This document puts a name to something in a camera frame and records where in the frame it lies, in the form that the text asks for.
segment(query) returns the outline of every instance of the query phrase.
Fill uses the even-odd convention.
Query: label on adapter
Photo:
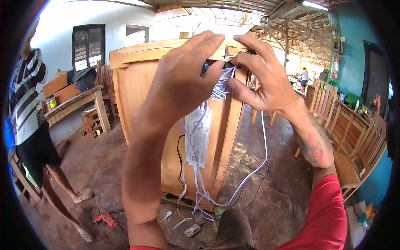
[[[185,127],[188,135],[185,136],[185,148],[186,148],[186,160],[189,165],[196,166],[196,157],[194,152],[196,152],[198,166],[199,168],[204,168],[206,166],[206,158],[208,151],[208,139],[210,137],[210,127],[211,127],[211,110],[207,110],[204,114],[204,110],[196,109],[192,113],[185,116]],[[197,125],[197,128],[194,127],[204,114],[203,119]],[[194,133],[192,135],[191,141],[194,147],[194,151],[192,146],[189,143],[189,137],[194,129]]]

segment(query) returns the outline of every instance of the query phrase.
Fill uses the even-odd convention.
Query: white wall
[[[40,48],[44,63],[48,67],[47,82],[58,69],[72,69],[72,29],[86,24],[106,24],[105,59],[109,64],[108,53],[123,48],[126,25],[151,26],[155,13],[151,10],[103,1],[76,1],[55,4],[50,2],[40,15],[40,21],[32,38],[31,46]],[[70,115],[50,128],[53,143],[62,140],[82,127],[79,115]]]

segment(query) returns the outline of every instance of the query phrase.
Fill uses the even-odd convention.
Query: fluorescent light
[[[319,5],[319,4],[315,4],[315,3],[311,3],[311,2],[307,2],[307,1],[304,1],[303,5],[309,6],[309,7],[313,7],[313,8],[316,8],[316,9],[320,9],[320,10],[328,11],[328,8],[325,7],[325,6],[322,6],[322,5]]]

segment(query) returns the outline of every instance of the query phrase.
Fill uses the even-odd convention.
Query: red shirt
[[[312,191],[310,207],[300,233],[276,249],[343,249],[347,215],[342,200],[338,178],[334,175],[324,177]],[[130,250],[159,249],[137,246]]]

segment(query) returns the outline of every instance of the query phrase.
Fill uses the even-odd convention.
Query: red power drill
[[[101,214],[96,218],[94,218],[93,222],[97,224],[99,221],[102,220],[105,223],[107,223],[107,225],[118,228],[119,230],[121,230],[121,232],[123,232],[126,236],[128,236],[128,234],[124,231],[124,229],[118,223],[118,221],[116,221],[116,219],[114,219],[114,217],[112,217],[111,214],[109,214],[107,211],[105,212],[106,212],[105,214]]]

